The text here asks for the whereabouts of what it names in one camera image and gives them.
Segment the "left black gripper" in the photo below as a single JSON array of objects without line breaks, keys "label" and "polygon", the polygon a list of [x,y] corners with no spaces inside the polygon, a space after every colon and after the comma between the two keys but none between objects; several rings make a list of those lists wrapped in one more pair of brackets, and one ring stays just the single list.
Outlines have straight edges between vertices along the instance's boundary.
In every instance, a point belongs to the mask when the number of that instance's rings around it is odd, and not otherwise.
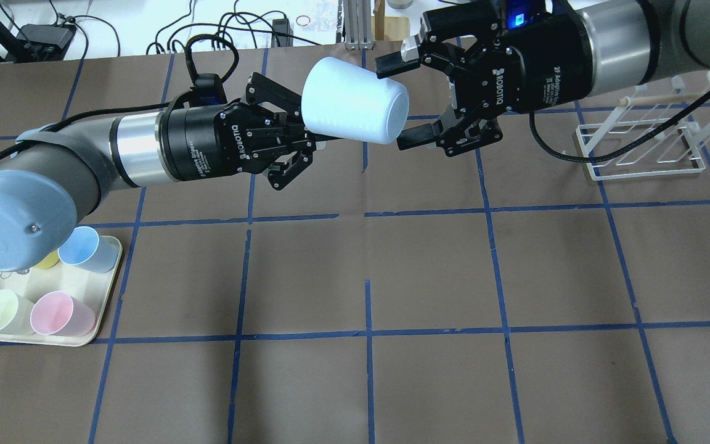
[{"label": "left black gripper", "polygon": [[313,154],[343,138],[315,134],[301,114],[301,96],[251,74],[244,96],[224,103],[222,80],[201,74],[158,116],[160,153],[169,175],[195,181],[263,174],[283,189],[312,164]]}]

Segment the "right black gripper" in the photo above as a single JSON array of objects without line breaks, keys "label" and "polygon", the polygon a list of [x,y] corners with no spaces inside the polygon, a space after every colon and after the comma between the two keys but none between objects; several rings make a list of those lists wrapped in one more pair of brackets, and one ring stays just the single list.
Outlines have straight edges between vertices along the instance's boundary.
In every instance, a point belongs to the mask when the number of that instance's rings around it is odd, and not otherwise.
[{"label": "right black gripper", "polygon": [[445,73],[450,106],[434,121],[404,129],[399,150],[427,144],[448,157],[502,139],[497,118],[533,113],[581,99],[594,86],[594,62],[583,19],[566,1],[550,17],[505,29],[490,1],[432,9],[418,37],[375,59],[378,79],[428,67]]}]

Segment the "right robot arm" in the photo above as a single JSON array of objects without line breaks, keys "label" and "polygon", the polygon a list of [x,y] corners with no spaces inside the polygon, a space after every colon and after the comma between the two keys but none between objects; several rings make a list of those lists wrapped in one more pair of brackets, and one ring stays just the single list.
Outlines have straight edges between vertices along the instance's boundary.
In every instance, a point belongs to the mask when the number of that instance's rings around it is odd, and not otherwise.
[{"label": "right robot arm", "polygon": [[500,141],[502,113],[710,70],[710,1],[555,1],[529,23],[510,22],[491,1],[432,9],[400,51],[375,60],[378,78],[428,67],[449,81],[450,106],[403,130],[398,148],[434,143],[453,157]]}]

